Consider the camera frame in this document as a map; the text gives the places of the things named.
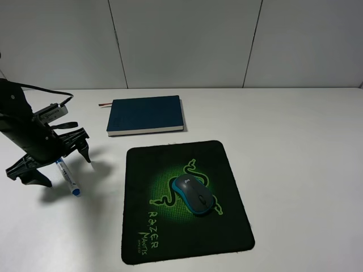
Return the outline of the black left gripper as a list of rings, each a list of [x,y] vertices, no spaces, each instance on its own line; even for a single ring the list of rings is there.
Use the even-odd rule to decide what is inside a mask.
[[[1,133],[20,147],[26,154],[14,165],[6,169],[7,177],[21,179],[24,185],[52,187],[50,179],[38,171],[39,168],[55,163],[59,158],[77,150],[91,163],[89,157],[88,134],[83,128],[57,135],[51,127],[31,118],[1,115]]]

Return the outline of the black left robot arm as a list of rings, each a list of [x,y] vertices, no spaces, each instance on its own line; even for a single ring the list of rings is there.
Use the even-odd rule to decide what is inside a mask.
[[[51,126],[67,114],[66,103],[61,103],[33,112],[24,95],[26,84],[1,79],[1,133],[21,148],[26,154],[14,165],[6,169],[7,177],[20,179],[24,185],[52,187],[51,181],[39,172],[39,168],[55,163],[78,151],[90,162],[88,134],[79,128],[77,122]]]

